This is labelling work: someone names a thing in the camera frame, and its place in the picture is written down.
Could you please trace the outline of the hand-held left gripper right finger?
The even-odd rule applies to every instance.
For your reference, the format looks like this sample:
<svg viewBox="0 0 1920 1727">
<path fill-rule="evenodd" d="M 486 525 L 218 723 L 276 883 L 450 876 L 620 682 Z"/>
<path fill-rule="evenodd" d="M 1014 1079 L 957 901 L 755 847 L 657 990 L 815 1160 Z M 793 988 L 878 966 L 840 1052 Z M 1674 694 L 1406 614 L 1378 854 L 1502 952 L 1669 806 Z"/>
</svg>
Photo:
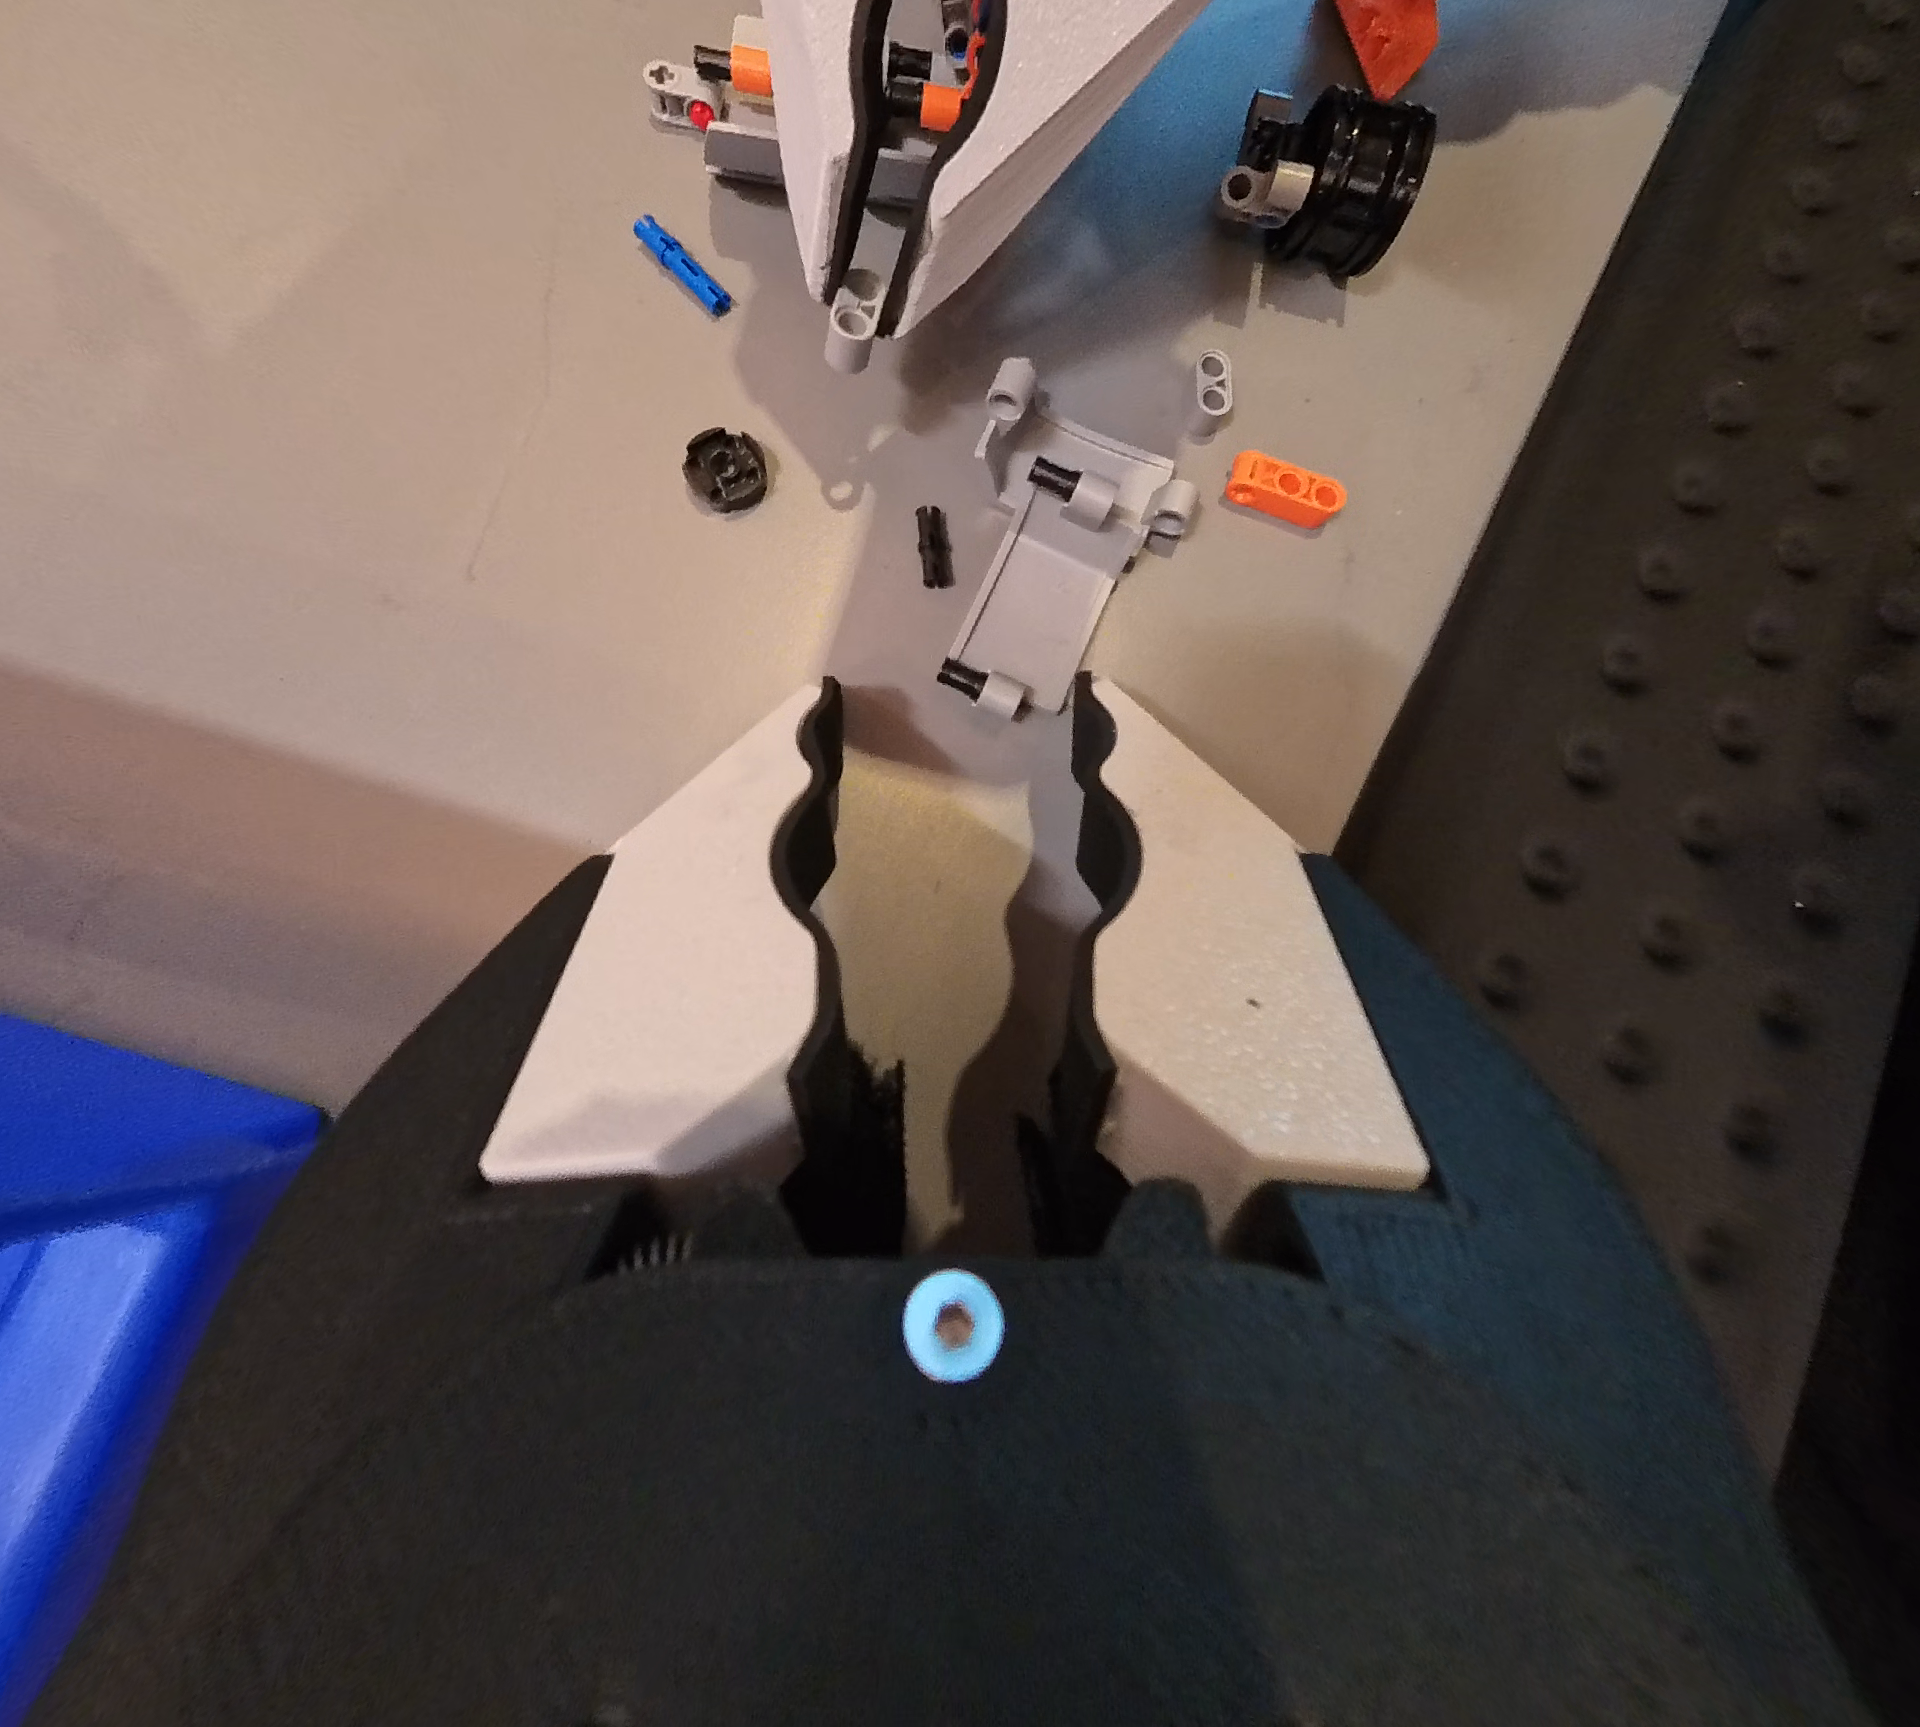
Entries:
<svg viewBox="0 0 1920 1727">
<path fill-rule="evenodd" d="M 1071 690 L 1075 868 L 1046 1115 L 1020 1123 L 1045 1256 L 1092 1256 L 1126 1198 L 1181 1181 L 1210 1239 L 1268 1186 L 1411 1193 L 1429 1153 L 1303 849 L 1101 677 Z"/>
</svg>

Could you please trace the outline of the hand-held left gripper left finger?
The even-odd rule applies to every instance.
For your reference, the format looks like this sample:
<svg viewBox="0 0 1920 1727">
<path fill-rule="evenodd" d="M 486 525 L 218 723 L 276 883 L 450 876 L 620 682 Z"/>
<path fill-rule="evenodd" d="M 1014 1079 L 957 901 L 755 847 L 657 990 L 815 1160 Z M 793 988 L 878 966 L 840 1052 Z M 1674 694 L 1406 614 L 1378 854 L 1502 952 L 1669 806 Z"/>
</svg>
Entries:
<svg viewBox="0 0 1920 1727">
<path fill-rule="evenodd" d="M 844 748 L 827 677 L 612 844 L 483 1148 L 489 1186 L 763 1181 L 820 1256 L 902 1250 L 902 1070 L 852 1041 L 817 910 Z"/>
</svg>

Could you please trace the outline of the black toy wheel assembly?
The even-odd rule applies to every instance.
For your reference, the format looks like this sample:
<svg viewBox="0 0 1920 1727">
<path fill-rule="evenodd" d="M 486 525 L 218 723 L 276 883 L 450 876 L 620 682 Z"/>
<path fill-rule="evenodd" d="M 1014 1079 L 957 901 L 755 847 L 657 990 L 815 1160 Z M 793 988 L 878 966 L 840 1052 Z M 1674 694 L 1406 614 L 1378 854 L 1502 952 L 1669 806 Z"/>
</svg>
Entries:
<svg viewBox="0 0 1920 1727">
<path fill-rule="evenodd" d="M 1303 116 L 1257 90 L 1216 211 L 1266 250 L 1332 280 L 1370 273 L 1391 252 L 1424 186 L 1438 121 L 1416 102 L 1327 89 Z"/>
</svg>

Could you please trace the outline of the grey curved panel piece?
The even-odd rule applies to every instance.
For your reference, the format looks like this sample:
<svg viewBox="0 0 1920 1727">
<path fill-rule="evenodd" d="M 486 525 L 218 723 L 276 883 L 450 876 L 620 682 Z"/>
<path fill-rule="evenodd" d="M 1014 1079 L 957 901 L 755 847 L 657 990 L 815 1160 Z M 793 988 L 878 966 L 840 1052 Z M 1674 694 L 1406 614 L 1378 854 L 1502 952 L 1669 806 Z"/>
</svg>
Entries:
<svg viewBox="0 0 1920 1727">
<path fill-rule="evenodd" d="M 1036 455 L 937 684 L 1000 721 L 1063 711 L 1137 544 L 1116 481 Z"/>
<path fill-rule="evenodd" d="M 1068 529 L 1122 538 L 1133 560 L 1143 544 L 1172 548 L 1198 506 L 1195 481 L 1171 455 L 1100 435 L 1049 403 L 1030 359 L 1007 359 L 987 391 L 975 455 L 1007 511 L 1052 504 Z"/>
</svg>

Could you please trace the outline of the blue parts bin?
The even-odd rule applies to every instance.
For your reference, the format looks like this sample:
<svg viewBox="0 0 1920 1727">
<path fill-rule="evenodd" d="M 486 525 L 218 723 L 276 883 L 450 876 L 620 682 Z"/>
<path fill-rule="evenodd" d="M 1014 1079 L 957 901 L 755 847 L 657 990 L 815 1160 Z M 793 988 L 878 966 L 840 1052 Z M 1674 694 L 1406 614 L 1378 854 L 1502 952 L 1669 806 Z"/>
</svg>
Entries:
<svg viewBox="0 0 1920 1727">
<path fill-rule="evenodd" d="M 213 1308 L 325 1133 L 3 1015 L 3 1723 L 94 1605 Z"/>
</svg>

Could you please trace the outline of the grey orange block assembly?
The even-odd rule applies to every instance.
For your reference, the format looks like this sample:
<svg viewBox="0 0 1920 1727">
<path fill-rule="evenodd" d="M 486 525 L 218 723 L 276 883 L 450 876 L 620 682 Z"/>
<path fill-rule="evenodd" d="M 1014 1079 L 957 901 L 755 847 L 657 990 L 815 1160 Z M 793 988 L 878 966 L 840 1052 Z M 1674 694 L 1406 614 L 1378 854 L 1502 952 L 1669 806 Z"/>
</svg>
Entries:
<svg viewBox="0 0 1920 1727">
<path fill-rule="evenodd" d="M 698 45 L 688 65 L 654 60 L 643 70 L 656 124 L 704 142 L 708 175 L 782 187 L 768 33 L 763 12 L 733 19 L 725 45 Z M 947 89 L 947 130 L 960 124 L 979 76 L 991 29 L 991 0 L 896 0 L 891 48 L 897 60 L 931 57 Z"/>
</svg>

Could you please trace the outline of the blue long pin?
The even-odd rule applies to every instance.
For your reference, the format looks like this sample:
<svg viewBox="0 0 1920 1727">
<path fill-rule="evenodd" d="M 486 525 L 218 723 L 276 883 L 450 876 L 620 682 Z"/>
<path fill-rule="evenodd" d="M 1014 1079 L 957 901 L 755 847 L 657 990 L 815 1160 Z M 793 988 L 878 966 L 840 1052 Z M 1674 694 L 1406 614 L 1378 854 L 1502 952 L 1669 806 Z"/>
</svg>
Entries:
<svg viewBox="0 0 1920 1727">
<path fill-rule="evenodd" d="M 662 275 L 669 275 L 709 318 L 732 314 L 732 292 L 656 217 L 638 217 L 632 231 Z"/>
</svg>

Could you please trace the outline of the black dimpled foam pad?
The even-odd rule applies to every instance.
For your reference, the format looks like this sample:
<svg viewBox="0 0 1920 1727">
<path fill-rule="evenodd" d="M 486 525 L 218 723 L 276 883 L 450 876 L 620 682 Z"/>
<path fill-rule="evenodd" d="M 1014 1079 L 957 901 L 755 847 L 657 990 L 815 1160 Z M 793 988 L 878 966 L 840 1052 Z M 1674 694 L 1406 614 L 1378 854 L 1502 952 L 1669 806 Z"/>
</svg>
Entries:
<svg viewBox="0 0 1920 1727">
<path fill-rule="evenodd" d="M 1916 7 L 1734 0 L 1342 842 L 1769 1474 L 1916 936 Z"/>
</svg>

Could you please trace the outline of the dark grey round block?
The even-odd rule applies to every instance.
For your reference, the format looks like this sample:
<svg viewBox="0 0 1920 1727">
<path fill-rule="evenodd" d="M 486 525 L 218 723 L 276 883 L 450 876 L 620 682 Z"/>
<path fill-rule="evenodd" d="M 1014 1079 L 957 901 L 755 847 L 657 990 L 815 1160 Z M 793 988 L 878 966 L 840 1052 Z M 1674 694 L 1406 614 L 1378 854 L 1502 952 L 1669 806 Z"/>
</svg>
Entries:
<svg viewBox="0 0 1920 1727">
<path fill-rule="evenodd" d="M 709 515 L 747 515 L 769 496 L 769 458 L 752 435 L 708 428 L 685 448 L 687 491 Z"/>
</svg>

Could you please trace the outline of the orange three-hole beam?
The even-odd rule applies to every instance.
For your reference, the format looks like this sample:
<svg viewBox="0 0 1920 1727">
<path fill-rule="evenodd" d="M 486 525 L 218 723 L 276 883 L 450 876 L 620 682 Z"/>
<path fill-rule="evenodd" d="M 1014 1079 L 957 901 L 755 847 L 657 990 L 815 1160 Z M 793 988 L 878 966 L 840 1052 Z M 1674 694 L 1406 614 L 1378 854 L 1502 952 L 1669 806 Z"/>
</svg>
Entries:
<svg viewBox="0 0 1920 1727">
<path fill-rule="evenodd" d="M 1322 532 L 1348 506 L 1346 487 L 1332 475 L 1254 448 L 1234 455 L 1220 498 L 1306 534 Z"/>
</svg>

